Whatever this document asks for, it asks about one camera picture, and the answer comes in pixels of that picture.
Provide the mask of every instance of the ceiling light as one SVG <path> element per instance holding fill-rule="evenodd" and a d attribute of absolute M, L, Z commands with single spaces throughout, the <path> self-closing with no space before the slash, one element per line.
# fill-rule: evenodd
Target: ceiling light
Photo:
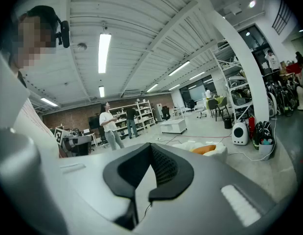
<path fill-rule="evenodd" d="M 171 72 L 169 74 L 169 76 L 173 75 L 174 73 L 178 72 L 181 68 L 185 67 L 186 65 L 188 65 L 190 63 L 190 61 L 187 61 L 185 63 L 183 63 L 181 66 L 179 66 L 175 71 Z"/>
<path fill-rule="evenodd" d="M 99 49 L 98 49 L 98 73 L 106 73 L 106 65 L 107 65 L 110 40 L 111 40 L 110 34 L 100 34 Z"/>
<path fill-rule="evenodd" d="M 153 87 L 151 87 L 147 92 L 150 92 L 153 88 L 155 88 L 158 84 L 155 84 Z"/>
<path fill-rule="evenodd" d="M 172 90 L 172 89 L 174 89 L 174 88 L 176 88 L 176 87 L 178 87 L 178 86 L 180 86 L 180 84 L 178 84 L 178 85 L 172 87 L 171 89 L 169 89 L 169 91 Z"/>
<path fill-rule="evenodd" d="M 48 103 L 48 104 L 50 104 L 50 105 L 52 105 L 52 106 L 58 106 L 57 104 L 52 103 L 51 101 L 49 101 L 48 99 L 46 99 L 46 98 L 44 98 L 44 97 L 42 97 L 40 100 L 42 100 L 42 101 L 44 101 L 44 102 L 46 102 L 46 103 Z"/>
<path fill-rule="evenodd" d="M 195 77 L 198 77 L 198 76 L 202 75 L 203 73 L 205 73 L 205 72 L 202 72 L 202 73 L 199 73 L 198 75 L 193 76 L 192 78 L 190 78 L 190 80 L 194 79 Z"/>
<path fill-rule="evenodd" d="M 103 86 L 99 86 L 99 93 L 100 93 L 100 97 L 104 97 L 104 87 Z"/>
<path fill-rule="evenodd" d="M 206 80 L 204 83 L 206 83 L 206 82 L 208 82 L 208 81 L 210 81 L 210 80 L 212 80 L 212 78 L 211 78 L 211 79 Z"/>
<path fill-rule="evenodd" d="M 256 5 L 256 1 L 253 0 L 253 1 L 250 2 L 249 7 L 252 8 L 252 7 L 254 7 L 255 5 Z"/>

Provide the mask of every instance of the floor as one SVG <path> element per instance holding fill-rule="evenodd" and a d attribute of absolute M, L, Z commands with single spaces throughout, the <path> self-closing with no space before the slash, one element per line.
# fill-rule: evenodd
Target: floor
<path fill-rule="evenodd" d="M 303 111 L 295 110 L 290 117 L 278 116 L 277 136 L 293 163 L 300 184 L 303 180 Z"/>
<path fill-rule="evenodd" d="M 286 195 L 297 189 L 297 179 L 292 162 L 277 137 L 277 145 L 274 156 L 268 161 L 252 162 L 243 154 L 232 154 L 244 152 L 252 160 L 262 158 L 249 141 L 246 146 L 232 144 L 232 130 L 225 129 L 221 117 L 203 117 L 198 119 L 199 113 L 191 113 L 186 116 L 187 130 L 181 135 L 163 134 L 159 125 L 153 125 L 146 131 L 140 131 L 140 136 L 123 140 L 125 147 L 145 142 L 155 142 L 167 145 L 184 143 L 188 140 L 201 142 L 204 145 L 212 142 L 223 142 L 228 148 L 227 164 L 236 169 L 250 180 L 262 187 L 276 201 L 280 201 Z M 92 154 L 111 152 L 110 146 L 99 147 Z M 139 210 L 139 219 L 144 217 L 148 205 L 148 193 L 156 187 L 156 179 L 152 168 L 149 168 L 142 182 L 136 190 L 136 201 Z"/>

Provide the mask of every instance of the air vent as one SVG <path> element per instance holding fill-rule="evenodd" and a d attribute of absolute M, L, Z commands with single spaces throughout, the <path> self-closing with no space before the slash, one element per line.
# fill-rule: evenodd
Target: air vent
<path fill-rule="evenodd" d="M 136 97 L 140 96 L 143 94 L 143 91 L 125 91 L 122 95 L 123 98 L 128 98 L 128 97 Z"/>

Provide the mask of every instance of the white shelving unit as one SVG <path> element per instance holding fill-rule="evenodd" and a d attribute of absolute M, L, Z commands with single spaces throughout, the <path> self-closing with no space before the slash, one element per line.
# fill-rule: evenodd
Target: white shelving unit
<path fill-rule="evenodd" d="M 113 115 L 113 117 L 116 118 L 116 117 L 120 116 L 121 118 L 124 118 L 124 119 L 118 120 L 116 122 L 116 125 L 118 127 L 117 131 L 124 131 L 123 136 L 128 135 L 127 125 L 126 125 L 126 108 L 130 108 L 130 107 L 132 107 L 132 108 L 135 107 L 139 113 L 139 115 L 136 117 L 136 121 L 135 121 L 137 131 L 145 130 L 145 129 L 147 129 L 148 126 L 155 124 L 155 120 L 154 120 L 154 116 L 152 113 L 152 109 L 151 109 L 149 100 L 146 102 L 142 102 L 142 103 L 136 102 L 136 104 L 130 104 L 130 105 L 124 105 L 121 107 L 111 108 L 110 113 Z"/>
<path fill-rule="evenodd" d="M 244 111 L 244 113 L 245 113 L 249 109 L 249 107 L 253 104 L 253 102 L 251 101 L 251 102 L 248 102 L 248 103 L 245 103 L 245 104 L 242 104 L 242 105 L 235 105 L 234 102 L 233 102 L 233 98 L 232 98 L 232 91 L 247 86 L 248 82 L 230 88 L 226 76 L 230 75 L 232 73 L 237 73 L 243 68 L 241 67 L 239 62 L 227 62 L 227 61 L 225 61 L 225 60 L 229 60 L 229 59 L 231 59 L 232 57 L 235 56 L 235 53 L 234 53 L 234 51 L 232 50 L 232 48 L 229 44 L 226 44 L 224 46 L 219 47 L 218 49 L 216 49 L 214 51 L 211 51 L 211 54 L 212 54 L 213 58 L 215 59 L 216 63 L 218 64 L 218 67 L 219 67 L 219 69 L 221 71 L 221 74 L 224 78 L 225 85 L 226 85 L 226 88 L 227 88 L 228 98 L 229 98 L 229 100 L 231 102 L 231 105 L 232 105 L 232 109 L 233 109 L 233 113 L 234 113 L 234 119 L 235 119 L 235 123 L 236 123 L 240 119 L 240 117 L 237 119 L 235 110 L 247 107 Z"/>

